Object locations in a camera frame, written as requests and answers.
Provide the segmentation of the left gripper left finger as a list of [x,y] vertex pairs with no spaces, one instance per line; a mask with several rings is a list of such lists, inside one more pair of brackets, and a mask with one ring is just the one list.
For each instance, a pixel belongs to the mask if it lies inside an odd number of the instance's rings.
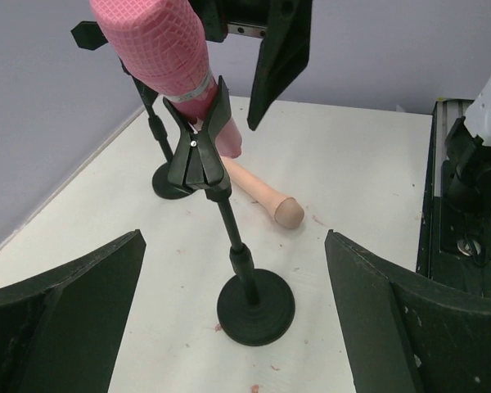
[[126,233],[0,288],[0,392],[106,392],[146,242]]

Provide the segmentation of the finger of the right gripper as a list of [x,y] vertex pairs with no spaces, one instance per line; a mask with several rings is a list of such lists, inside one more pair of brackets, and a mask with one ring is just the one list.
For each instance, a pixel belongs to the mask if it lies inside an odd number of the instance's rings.
[[81,49],[95,51],[108,43],[96,21],[83,20],[70,32],[77,46]]

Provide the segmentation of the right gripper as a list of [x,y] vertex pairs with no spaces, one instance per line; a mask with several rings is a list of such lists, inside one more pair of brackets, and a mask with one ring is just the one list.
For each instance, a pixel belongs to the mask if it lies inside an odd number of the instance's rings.
[[271,104],[309,63],[313,2],[189,0],[206,41],[261,38],[247,116],[255,131]]

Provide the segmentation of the black round-base mic stand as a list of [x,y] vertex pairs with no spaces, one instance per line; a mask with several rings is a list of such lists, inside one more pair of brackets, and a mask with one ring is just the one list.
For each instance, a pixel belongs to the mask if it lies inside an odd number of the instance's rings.
[[216,137],[231,119],[224,79],[199,132],[169,100],[165,107],[176,121],[180,138],[169,166],[168,180],[187,194],[205,192],[219,208],[230,241],[229,259],[234,275],[223,286],[216,306],[223,331],[244,346],[265,346],[281,338],[295,317],[295,298],[288,283],[266,269],[257,269],[250,248],[242,241],[230,203],[231,180],[216,146]]

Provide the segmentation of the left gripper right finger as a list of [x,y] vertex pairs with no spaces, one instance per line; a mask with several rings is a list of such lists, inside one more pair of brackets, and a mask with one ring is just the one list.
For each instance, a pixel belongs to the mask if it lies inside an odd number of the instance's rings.
[[357,392],[491,392],[491,294],[445,286],[333,230],[325,250]]

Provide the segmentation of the pink toy microphone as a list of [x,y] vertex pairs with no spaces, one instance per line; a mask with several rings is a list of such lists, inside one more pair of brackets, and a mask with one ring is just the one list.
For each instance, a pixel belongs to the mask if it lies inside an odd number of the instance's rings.
[[201,130],[218,83],[204,27],[188,1],[91,1],[102,33],[129,73]]

